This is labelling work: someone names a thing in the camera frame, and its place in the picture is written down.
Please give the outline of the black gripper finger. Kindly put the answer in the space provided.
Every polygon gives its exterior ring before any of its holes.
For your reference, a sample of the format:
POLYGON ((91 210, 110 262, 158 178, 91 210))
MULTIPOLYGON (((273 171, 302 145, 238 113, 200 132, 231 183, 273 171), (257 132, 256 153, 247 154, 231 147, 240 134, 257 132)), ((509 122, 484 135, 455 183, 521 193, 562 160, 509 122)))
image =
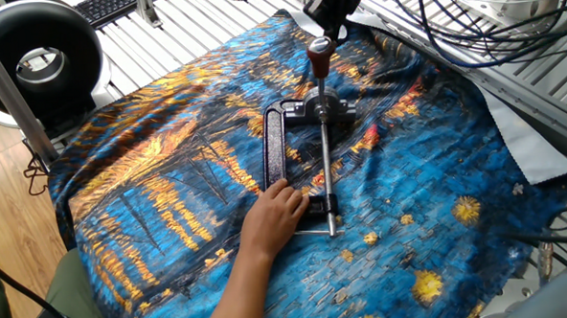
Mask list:
POLYGON ((326 22, 328 19, 324 0, 311 0, 303 7, 303 12, 315 22, 326 22))
POLYGON ((324 29, 323 36, 328 37, 336 45, 344 44, 348 37, 340 36, 340 30, 347 24, 347 15, 338 13, 335 18, 324 29))

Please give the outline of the person's right hand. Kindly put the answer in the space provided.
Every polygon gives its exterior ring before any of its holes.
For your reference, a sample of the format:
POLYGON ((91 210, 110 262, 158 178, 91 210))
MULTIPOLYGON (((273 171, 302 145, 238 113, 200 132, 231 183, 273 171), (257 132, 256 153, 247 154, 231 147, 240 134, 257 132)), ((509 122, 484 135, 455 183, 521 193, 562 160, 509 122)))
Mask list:
POLYGON ((246 214, 238 256, 271 263, 294 235, 309 197, 279 179, 258 197, 246 214))

